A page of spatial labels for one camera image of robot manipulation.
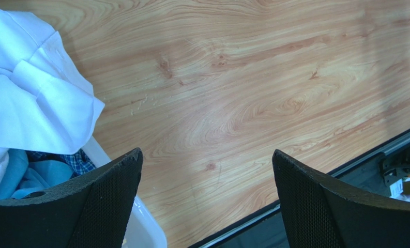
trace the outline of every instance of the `white plastic basket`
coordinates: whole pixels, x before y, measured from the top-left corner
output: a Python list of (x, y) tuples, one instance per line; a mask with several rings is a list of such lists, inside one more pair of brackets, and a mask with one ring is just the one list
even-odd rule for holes
[[(82, 149), (96, 167), (101, 167), (111, 161), (93, 137)], [(141, 199), (136, 196), (122, 247), (166, 248), (167, 246), (166, 236), (162, 228), (157, 224)]]

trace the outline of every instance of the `plaid fabric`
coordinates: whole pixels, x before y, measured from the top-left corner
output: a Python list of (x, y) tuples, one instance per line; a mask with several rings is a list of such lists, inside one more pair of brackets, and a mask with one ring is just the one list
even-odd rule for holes
[(66, 163), (78, 176), (96, 169), (93, 162), (88, 158), (82, 149), (73, 155), (52, 154), (39, 151), (26, 151), (26, 153), (29, 162), (57, 160)]

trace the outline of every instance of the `wooden surface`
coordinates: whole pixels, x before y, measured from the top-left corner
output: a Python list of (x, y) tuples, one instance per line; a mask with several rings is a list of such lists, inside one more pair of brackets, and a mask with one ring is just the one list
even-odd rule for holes
[(59, 30), (107, 105), (95, 138), (145, 154), (170, 247), (278, 199), (279, 148), (328, 172), (410, 128), (410, 0), (12, 0)]

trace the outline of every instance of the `white cloth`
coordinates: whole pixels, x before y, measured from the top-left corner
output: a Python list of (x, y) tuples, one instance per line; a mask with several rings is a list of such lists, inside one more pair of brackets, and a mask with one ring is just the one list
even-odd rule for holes
[(0, 181), (7, 148), (74, 154), (103, 108), (52, 26), (0, 10)]

